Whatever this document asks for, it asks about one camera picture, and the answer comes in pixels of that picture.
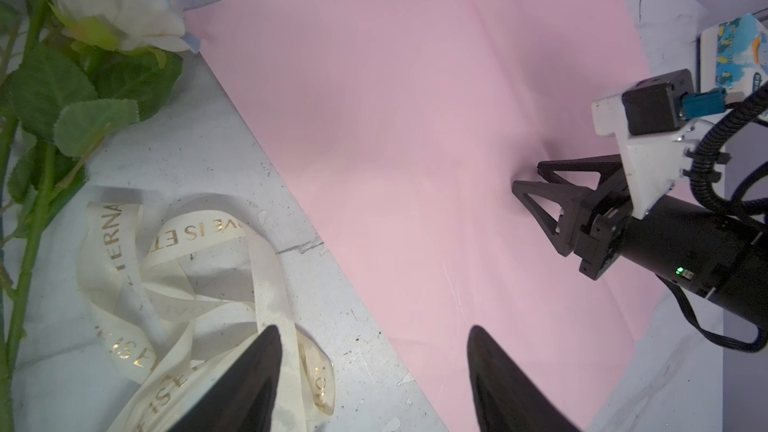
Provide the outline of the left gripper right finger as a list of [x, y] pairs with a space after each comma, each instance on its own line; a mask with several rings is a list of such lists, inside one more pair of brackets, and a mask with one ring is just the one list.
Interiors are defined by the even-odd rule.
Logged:
[[481, 326], [469, 332], [467, 358], [482, 431], [578, 431]]

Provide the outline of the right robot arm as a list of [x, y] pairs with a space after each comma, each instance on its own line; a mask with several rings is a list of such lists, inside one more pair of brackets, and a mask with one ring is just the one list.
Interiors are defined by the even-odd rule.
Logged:
[[625, 258], [659, 278], [689, 323], [695, 294], [753, 324], [750, 342], [704, 337], [755, 353], [767, 344], [767, 202], [747, 192], [767, 170], [727, 198], [715, 186], [725, 144], [766, 109], [765, 87], [731, 102], [721, 88], [696, 92], [685, 69], [646, 79], [592, 105], [596, 132], [615, 138], [617, 154], [544, 161], [538, 181], [511, 189], [556, 251], [579, 257], [583, 275], [598, 279]]

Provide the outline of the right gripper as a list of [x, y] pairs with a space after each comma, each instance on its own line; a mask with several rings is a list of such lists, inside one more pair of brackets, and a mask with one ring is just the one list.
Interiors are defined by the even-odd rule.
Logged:
[[[577, 186], [561, 173], [597, 173], [595, 190]], [[633, 204], [618, 154], [543, 161], [537, 166], [543, 182], [514, 181], [512, 193], [541, 227], [561, 256], [581, 259], [579, 271], [597, 281], [619, 257], [620, 236], [629, 223]], [[561, 214], [550, 215], [536, 200], [556, 203]]]

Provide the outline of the pink purple wrapping paper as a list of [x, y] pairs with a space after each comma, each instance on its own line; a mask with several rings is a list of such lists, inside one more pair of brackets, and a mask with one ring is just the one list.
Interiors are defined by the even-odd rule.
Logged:
[[699, 346], [661, 284], [599, 281], [513, 197], [537, 162], [603, 155], [591, 102], [687, 65], [694, 0], [193, 0], [202, 55], [430, 404], [473, 431], [485, 327], [590, 431], [693, 431]]

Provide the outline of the white blue fake rose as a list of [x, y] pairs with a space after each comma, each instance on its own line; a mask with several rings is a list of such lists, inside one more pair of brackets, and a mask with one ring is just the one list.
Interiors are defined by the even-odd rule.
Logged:
[[199, 40], [183, 0], [24, 0], [1, 5], [1, 207], [19, 212], [19, 273], [1, 276], [1, 427], [14, 429], [12, 384], [42, 236], [84, 186], [116, 132], [170, 100]]

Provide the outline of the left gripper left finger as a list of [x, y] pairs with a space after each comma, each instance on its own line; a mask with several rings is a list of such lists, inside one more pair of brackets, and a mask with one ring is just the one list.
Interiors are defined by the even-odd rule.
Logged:
[[268, 326], [171, 432], [271, 429], [282, 360], [276, 326]]

